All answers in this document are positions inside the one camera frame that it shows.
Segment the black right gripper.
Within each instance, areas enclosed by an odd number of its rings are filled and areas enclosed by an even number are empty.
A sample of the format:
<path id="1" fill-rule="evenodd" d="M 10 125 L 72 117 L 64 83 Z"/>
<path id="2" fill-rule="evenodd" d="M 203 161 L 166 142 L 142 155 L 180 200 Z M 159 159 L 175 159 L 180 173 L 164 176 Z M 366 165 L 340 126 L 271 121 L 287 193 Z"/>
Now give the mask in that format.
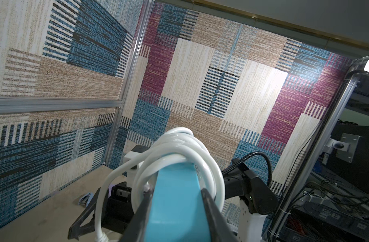
<path id="1" fill-rule="evenodd" d="M 131 191 L 126 184 L 110 185 L 107 198 L 103 206 L 102 227 L 122 234 L 128 227 L 134 212 L 131 203 Z M 78 216 L 75 222 L 68 230 L 67 238 L 69 240 L 79 240 L 81 236 L 95 231 L 94 216 L 91 221 L 82 225 L 85 220 L 94 214 L 100 188 L 94 193 L 89 205 L 84 207 L 83 212 Z"/>

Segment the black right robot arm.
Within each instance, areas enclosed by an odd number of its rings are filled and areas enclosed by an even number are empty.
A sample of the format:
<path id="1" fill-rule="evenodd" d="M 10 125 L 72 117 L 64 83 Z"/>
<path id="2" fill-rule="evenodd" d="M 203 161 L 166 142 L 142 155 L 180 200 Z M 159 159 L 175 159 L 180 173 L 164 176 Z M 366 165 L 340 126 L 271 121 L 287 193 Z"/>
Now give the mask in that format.
<path id="1" fill-rule="evenodd" d="M 226 198 L 239 196 L 242 217 L 261 216 L 265 218 L 274 212 L 278 206 L 276 195 L 252 170 L 245 164 L 235 169 L 229 166 L 222 171 Z M 114 232 L 122 233 L 130 224 L 134 212 L 131 205 L 130 183 L 122 182 L 109 188 L 107 198 L 104 200 L 102 225 Z M 82 223 L 95 212 L 99 190 L 93 194 L 88 193 L 80 199 L 79 204 L 85 206 L 82 214 L 76 219 L 68 231 L 68 239 L 78 240 L 81 236 L 94 232 L 95 219 L 86 224 Z"/>

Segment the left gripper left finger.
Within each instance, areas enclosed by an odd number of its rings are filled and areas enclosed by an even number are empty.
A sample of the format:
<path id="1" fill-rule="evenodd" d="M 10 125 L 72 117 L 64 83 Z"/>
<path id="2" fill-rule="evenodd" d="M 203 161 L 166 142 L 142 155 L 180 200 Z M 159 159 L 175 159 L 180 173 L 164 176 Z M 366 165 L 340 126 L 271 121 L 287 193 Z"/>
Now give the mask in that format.
<path id="1" fill-rule="evenodd" d="M 119 242 L 143 242 L 145 240 L 150 210 L 152 206 L 153 190 L 148 191 L 133 216 L 130 224 L 122 234 Z"/>

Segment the teal power strip with cord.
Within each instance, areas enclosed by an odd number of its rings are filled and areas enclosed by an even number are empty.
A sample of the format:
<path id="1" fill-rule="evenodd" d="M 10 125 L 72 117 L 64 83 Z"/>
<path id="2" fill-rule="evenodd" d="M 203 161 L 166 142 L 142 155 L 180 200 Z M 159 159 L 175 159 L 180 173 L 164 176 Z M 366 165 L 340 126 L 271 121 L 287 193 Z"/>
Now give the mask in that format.
<path id="1" fill-rule="evenodd" d="M 143 164 L 131 191 L 135 214 L 144 198 L 145 185 L 150 185 L 154 191 L 144 241 L 211 241 L 201 190 L 208 190 L 221 212 L 225 200 L 224 179 L 208 149 L 185 127 L 165 132 L 147 151 L 107 176 L 95 209 L 95 240 L 108 241 L 102 231 L 102 215 L 109 185 L 140 162 Z"/>

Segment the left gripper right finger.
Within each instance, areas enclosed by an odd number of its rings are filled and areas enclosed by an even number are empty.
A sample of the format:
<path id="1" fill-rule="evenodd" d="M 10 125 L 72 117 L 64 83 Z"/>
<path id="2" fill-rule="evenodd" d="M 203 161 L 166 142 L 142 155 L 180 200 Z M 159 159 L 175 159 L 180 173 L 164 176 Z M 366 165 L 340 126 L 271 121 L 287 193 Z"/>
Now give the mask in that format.
<path id="1" fill-rule="evenodd" d="M 201 190 L 201 196 L 212 242 L 237 242 L 236 236 L 216 206 L 207 189 Z"/>

